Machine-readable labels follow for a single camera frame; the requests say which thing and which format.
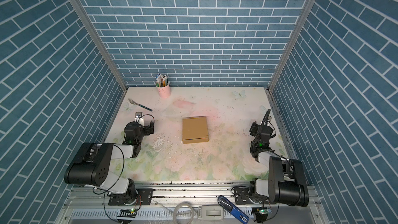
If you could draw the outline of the brown cardboard box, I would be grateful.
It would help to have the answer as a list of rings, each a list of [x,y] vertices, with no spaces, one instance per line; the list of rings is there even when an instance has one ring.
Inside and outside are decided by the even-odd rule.
[[[208,141],[209,133],[206,117],[189,117],[182,120],[182,142],[184,144]]]

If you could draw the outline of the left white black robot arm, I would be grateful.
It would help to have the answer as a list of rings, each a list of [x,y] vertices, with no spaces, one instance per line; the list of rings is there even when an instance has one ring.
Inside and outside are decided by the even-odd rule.
[[[109,196],[110,206],[150,205],[153,189],[136,189],[134,180],[122,177],[122,172],[109,170],[111,161],[135,158],[141,151],[145,136],[154,133],[155,121],[144,125],[144,118],[129,122],[124,128],[122,144],[83,143],[66,169],[64,181],[70,185],[90,185]]]

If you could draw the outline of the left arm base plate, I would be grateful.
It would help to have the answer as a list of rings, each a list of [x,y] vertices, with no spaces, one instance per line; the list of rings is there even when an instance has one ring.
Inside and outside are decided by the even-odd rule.
[[[144,188],[136,189],[135,195],[132,197],[126,194],[110,194],[108,205],[110,206],[139,206],[150,205],[153,197],[154,189]]]

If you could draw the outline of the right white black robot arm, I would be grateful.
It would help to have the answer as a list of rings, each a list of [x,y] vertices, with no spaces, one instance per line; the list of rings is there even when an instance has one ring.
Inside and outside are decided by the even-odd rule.
[[[256,162],[268,166],[268,179],[255,178],[250,182],[249,198],[254,203],[267,201],[290,206],[306,207],[309,193],[303,163],[277,155],[269,146],[275,136],[273,128],[267,124],[252,123],[250,154]]]

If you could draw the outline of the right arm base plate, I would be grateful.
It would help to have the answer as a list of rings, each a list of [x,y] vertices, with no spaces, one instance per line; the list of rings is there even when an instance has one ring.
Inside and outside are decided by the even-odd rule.
[[[276,204],[269,197],[267,187],[234,186],[231,194],[238,205],[243,204]]]

